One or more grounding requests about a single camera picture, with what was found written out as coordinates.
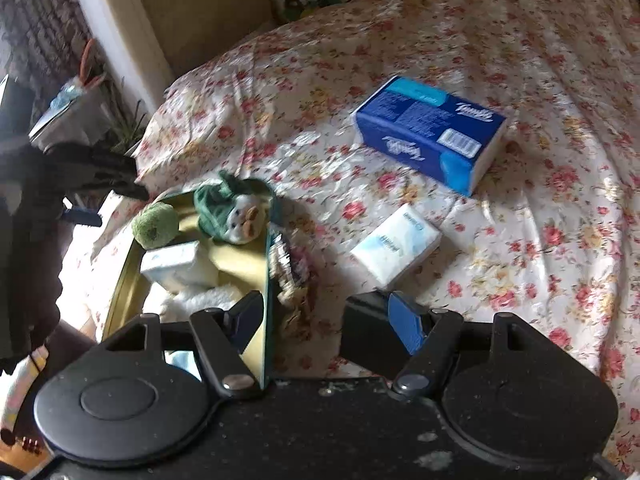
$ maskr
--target bed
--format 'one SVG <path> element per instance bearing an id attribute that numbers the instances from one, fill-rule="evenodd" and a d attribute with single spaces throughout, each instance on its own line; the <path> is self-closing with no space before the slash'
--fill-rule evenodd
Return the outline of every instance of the bed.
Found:
<path id="1" fill-rule="evenodd" d="M 345 298 L 372 279 L 349 250 L 399 205 L 444 234 L 404 280 L 420 303 L 489 321 L 512 310 L 618 396 L 607 457 L 640 466 L 638 0 L 354 0 L 263 34 L 178 79 L 136 158 L 153 197 L 221 168 L 271 183 L 313 247 L 309 326 L 278 343 L 292 376 L 361 370 L 337 356 Z M 472 198 L 358 143 L 351 113 L 402 74 L 510 118 Z M 63 313 L 98 327 L 142 205 L 112 195 L 76 228 Z"/>

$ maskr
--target white box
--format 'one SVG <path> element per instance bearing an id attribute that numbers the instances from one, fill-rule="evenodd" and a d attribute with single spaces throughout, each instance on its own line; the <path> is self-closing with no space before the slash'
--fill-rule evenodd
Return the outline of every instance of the white box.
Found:
<path id="1" fill-rule="evenodd" d="M 190 285 L 207 288 L 218 285 L 218 268 L 198 241 L 147 251 L 140 263 L 140 273 L 174 294 Z"/>
<path id="2" fill-rule="evenodd" d="M 408 204 L 393 213 L 351 254 L 387 288 L 425 259 L 440 243 L 442 234 Z"/>

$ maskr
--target tissue packet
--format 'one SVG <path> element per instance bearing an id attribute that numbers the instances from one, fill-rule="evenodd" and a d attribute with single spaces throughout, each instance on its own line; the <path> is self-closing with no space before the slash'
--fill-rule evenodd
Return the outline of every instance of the tissue packet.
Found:
<path id="1" fill-rule="evenodd" d="M 212 288 L 218 284 L 218 268 L 198 241 L 147 251 L 140 273 L 173 294 L 191 285 Z"/>
<path id="2" fill-rule="evenodd" d="M 470 196 L 506 127 L 501 115 L 395 76 L 355 111 L 364 143 Z"/>
<path id="3" fill-rule="evenodd" d="M 351 254 L 387 288 L 425 259 L 442 234 L 404 204 L 352 250 Z"/>

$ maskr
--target green ball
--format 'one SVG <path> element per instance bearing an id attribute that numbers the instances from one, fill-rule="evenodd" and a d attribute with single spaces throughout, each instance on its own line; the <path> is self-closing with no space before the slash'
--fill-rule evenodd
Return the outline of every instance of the green ball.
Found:
<path id="1" fill-rule="evenodd" d="M 131 223 L 134 238 L 146 251 L 167 245 L 180 231 L 179 226 L 178 213 L 163 202 L 145 207 Z"/>

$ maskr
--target stuffed animal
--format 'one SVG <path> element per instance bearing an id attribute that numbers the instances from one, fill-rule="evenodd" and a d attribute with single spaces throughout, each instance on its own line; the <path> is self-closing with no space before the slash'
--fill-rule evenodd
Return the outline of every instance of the stuffed animal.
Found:
<path id="1" fill-rule="evenodd" d="M 212 237 L 235 245 L 255 240 L 266 220 L 264 204 L 251 187 L 226 171 L 219 184 L 200 186 L 193 194 L 198 227 Z"/>
<path id="2" fill-rule="evenodd" d="M 131 223 L 136 241 L 145 251 L 164 247 L 180 232 L 177 211 L 163 202 L 156 202 L 140 211 Z"/>

